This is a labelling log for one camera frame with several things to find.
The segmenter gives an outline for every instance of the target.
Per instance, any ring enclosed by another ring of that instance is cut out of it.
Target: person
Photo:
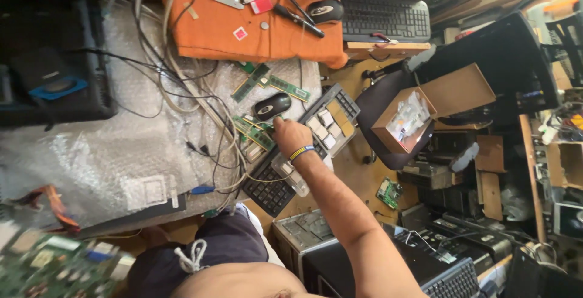
[[[278,117],[273,126],[273,137],[287,158],[312,145],[311,132],[304,125]],[[357,298],[426,297],[368,207],[325,166],[315,151],[308,149],[300,153],[292,164],[310,187],[324,218],[346,249]],[[158,242],[151,241],[158,246],[138,256],[128,274],[130,295],[140,298],[319,297],[308,294],[292,272],[267,262],[266,246],[250,221],[249,211],[241,205],[232,216],[223,211],[208,219],[190,245],[163,243],[160,242],[163,235],[157,237]]]

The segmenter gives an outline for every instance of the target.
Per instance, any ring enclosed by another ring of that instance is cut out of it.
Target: white drawstring
[[[193,246],[190,249],[190,258],[186,257],[180,248],[174,249],[174,253],[180,257],[179,263],[180,268],[184,270],[186,273],[196,273],[201,269],[207,268],[208,266],[200,267],[200,260],[202,256],[205,254],[206,250],[206,241],[203,239],[199,239],[193,242]]]

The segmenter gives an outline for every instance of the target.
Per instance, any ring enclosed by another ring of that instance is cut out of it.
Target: red sticker
[[[235,35],[237,40],[241,41],[243,38],[247,37],[248,33],[243,29],[243,27],[239,27],[233,32],[233,35]]]

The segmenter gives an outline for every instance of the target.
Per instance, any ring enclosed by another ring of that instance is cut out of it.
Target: bubble wrap
[[[160,24],[145,19],[142,27],[160,53]],[[114,10],[105,20],[104,28],[110,52],[147,62],[129,9]],[[206,73],[215,64],[213,60],[193,62],[188,58],[177,61],[186,76]],[[268,74],[309,91],[312,95],[310,101],[305,103],[309,108],[310,102],[321,96],[318,65],[302,61],[300,85],[299,64],[298,59],[268,62],[271,68]],[[207,145],[211,154],[217,154],[221,131],[202,107],[189,114],[178,113],[165,102],[162,104],[156,85],[133,67],[111,58],[110,69],[115,99],[120,105],[146,116],[156,115],[162,105],[160,115],[145,119],[120,108],[118,115],[106,121],[60,124],[49,132],[44,132],[43,126],[1,132],[0,197],[21,197],[30,190],[52,183],[62,195],[61,200],[72,217],[81,227],[89,227],[135,213],[158,200],[165,201],[174,194],[187,192],[199,185],[212,184],[215,163],[193,152],[185,144],[188,139],[197,147]],[[151,76],[157,75],[146,68],[142,70]],[[221,61],[206,82],[233,115],[250,114],[253,104],[278,91],[273,87],[262,89],[257,86],[238,104],[230,94],[247,76],[235,65]],[[189,95],[168,79],[164,79],[163,84],[168,91]],[[191,99],[171,98],[182,108],[196,105]],[[304,112],[302,103],[295,98],[292,100],[292,106],[284,117],[298,119]],[[217,101],[207,101],[224,116]],[[233,166],[233,150],[225,150],[228,145],[226,138],[223,139],[220,162]],[[218,167],[216,186],[232,184],[235,175],[235,170]],[[192,196],[186,211],[159,216],[133,228],[203,213],[220,206],[225,197],[215,192]],[[238,200],[246,198],[241,193]],[[40,203],[48,205],[45,197],[41,198]],[[32,226],[46,228],[56,225],[48,207],[34,213],[32,219]]]

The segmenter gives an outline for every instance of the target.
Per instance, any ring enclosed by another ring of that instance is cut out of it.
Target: wooden floor
[[[350,94],[353,99],[356,99],[356,97],[362,92],[362,89],[369,85],[369,81],[363,81],[360,78],[360,74],[364,70],[377,70],[387,64],[390,64],[390,61],[380,64],[374,60],[367,60],[353,67],[342,70],[330,70],[321,66],[321,74],[330,77],[329,80],[323,81],[322,85],[339,83],[346,93]],[[355,137],[334,159],[332,159],[335,173],[362,199],[365,204],[368,205],[371,212],[377,212],[375,215],[378,220],[385,223],[395,223],[397,220],[397,212],[393,211],[382,201],[377,199],[375,193],[385,176],[389,176],[392,180],[396,181],[397,174],[395,171],[386,168],[380,160],[377,160],[372,165],[363,164],[363,157],[369,154],[370,147],[362,136],[360,130],[357,130]],[[404,194],[399,201],[399,208],[406,209],[413,206],[417,201],[417,190],[415,190],[415,187],[404,186]],[[267,215],[251,200],[246,201],[245,205],[257,215],[264,228],[266,237],[271,241],[271,239],[273,239],[271,235],[271,223],[273,222],[273,218]],[[308,194],[307,197],[299,197],[296,195],[276,219],[284,219],[317,208],[318,205],[311,194]],[[202,220],[199,216],[194,216],[164,224],[162,227],[170,233],[173,240],[188,243],[193,241],[194,234],[196,233],[196,229],[201,221]],[[107,241],[112,244],[120,245],[121,249],[134,255],[139,254],[145,249],[139,236],[116,240],[109,239]]]

